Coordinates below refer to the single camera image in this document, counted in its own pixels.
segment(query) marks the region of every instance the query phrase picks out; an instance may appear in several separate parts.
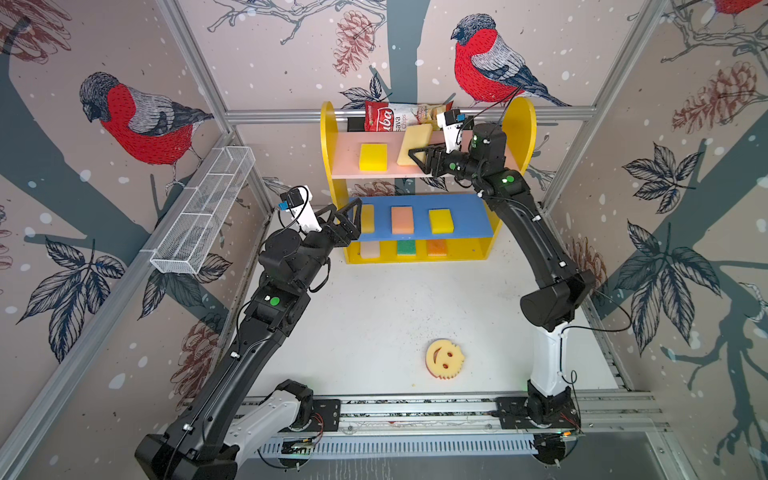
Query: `black mounting plate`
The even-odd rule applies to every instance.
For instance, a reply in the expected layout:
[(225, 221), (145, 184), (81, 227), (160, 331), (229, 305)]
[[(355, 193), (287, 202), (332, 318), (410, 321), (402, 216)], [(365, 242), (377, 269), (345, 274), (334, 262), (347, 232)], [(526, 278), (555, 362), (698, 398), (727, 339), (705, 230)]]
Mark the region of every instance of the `black mounting plate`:
[[(339, 431), (339, 414), (341, 412), (341, 400), (318, 400), (312, 401), (312, 413), (310, 414), (309, 425), (301, 432), (319, 432), (320, 424), (315, 420), (314, 414), (317, 413), (323, 418), (326, 432)], [(291, 429), (282, 429), (281, 432), (294, 432)]]

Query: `white snow dot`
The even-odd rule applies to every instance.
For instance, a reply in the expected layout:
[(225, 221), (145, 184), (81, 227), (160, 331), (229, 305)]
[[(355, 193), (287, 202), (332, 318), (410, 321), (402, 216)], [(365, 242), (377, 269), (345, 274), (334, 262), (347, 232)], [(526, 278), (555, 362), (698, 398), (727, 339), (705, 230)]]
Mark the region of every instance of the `white snow dot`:
[(113, 390), (117, 390), (123, 386), (123, 383), (125, 383), (125, 374), (121, 373), (119, 375), (114, 376), (114, 378), (110, 380), (109, 388)]

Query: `yellow sponge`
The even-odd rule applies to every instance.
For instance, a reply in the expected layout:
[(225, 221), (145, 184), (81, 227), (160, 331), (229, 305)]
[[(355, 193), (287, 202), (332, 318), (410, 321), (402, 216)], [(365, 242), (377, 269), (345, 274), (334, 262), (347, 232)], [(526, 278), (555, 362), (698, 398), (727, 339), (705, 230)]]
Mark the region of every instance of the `yellow sponge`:
[[(397, 157), (398, 165), (416, 165), (416, 163), (408, 156), (408, 150), (412, 148), (424, 148), (429, 145), (429, 138), (432, 136), (432, 124), (411, 125), (406, 128), (406, 135), (402, 139), (402, 145), (400, 145), (400, 155)], [(416, 154), (422, 163), (426, 158), (425, 152), (418, 152)]]
[(437, 340), (427, 349), (427, 370), (439, 379), (452, 379), (464, 365), (464, 354), (451, 340)]
[(429, 224), (432, 226), (432, 235), (453, 233), (453, 217), (447, 208), (429, 211)]
[(376, 231), (376, 224), (373, 223), (373, 205), (363, 205), (360, 214), (360, 233), (373, 233)]
[(362, 144), (360, 146), (360, 170), (386, 172), (386, 144)]

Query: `yellow shelf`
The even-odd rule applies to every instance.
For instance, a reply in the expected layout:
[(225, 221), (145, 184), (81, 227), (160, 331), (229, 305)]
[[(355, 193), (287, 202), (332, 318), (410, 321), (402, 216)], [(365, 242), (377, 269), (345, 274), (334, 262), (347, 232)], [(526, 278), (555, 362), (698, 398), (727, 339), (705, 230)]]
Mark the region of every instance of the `yellow shelf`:
[[(536, 140), (536, 112), (533, 104), (527, 98), (516, 98), (510, 104), (507, 114), (502, 122), (502, 130), (507, 134), (507, 168), (516, 168), (520, 173), (524, 173), (531, 161), (533, 155), (534, 142)], [(374, 176), (368, 172), (357, 176), (352, 172), (345, 172), (343, 177), (339, 178), (340, 170), (346, 170), (340, 162), (336, 165), (339, 169), (334, 175), (334, 161), (340, 152), (339, 147), (344, 150), (349, 149), (348, 141), (354, 138), (352, 132), (342, 132), (343, 140), (339, 141), (339, 125), (336, 123), (336, 114), (331, 102), (323, 104), (320, 111), (320, 145), (323, 151), (323, 164), (326, 169), (328, 179), (328, 188), (331, 193), (331, 200), (337, 208), (341, 208), (349, 203), (349, 192), (346, 186), (346, 178), (361, 178), (365, 176)], [(493, 237), (490, 238), (461, 238), (447, 239), (448, 255), (445, 257), (430, 257), (427, 255), (426, 240), (416, 241), (415, 256), (399, 256), (397, 254), (397, 242), (386, 240), (379, 242), (380, 255), (378, 258), (363, 259), (360, 257), (360, 244), (352, 243), (344, 249), (344, 257), (347, 263), (408, 263), (408, 262), (449, 262), (458, 260), (485, 260), (491, 254), (493, 244), (496, 241), (498, 232), (503, 226), (499, 218), (485, 207), (488, 215), (488, 221), (493, 229)]]

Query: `red-breasted bird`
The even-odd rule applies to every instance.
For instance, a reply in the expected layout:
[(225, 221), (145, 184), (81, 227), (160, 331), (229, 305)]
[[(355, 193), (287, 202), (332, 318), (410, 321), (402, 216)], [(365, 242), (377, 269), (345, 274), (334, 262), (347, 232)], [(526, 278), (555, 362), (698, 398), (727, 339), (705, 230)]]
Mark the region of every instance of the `red-breasted bird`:
[(547, 86), (525, 66), (525, 59), (504, 43), (490, 15), (476, 13), (462, 18), (451, 39), (456, 40), (456, 81), (475, 101), (500, 101), (520, 87), (520, 94), (527, 91), (555, 105), (568, 106), (550, 95)]
[(83, 81), (80, 102), (88, 121), (98, 118), (133, 158), (150, 165), (173, 165), (174, 179), (166, 191), (181, 184), (176, 181), (176, 161), (192, 148), (195, 130), (214, 117), (164, 95), (145, 94), (102, 71)]

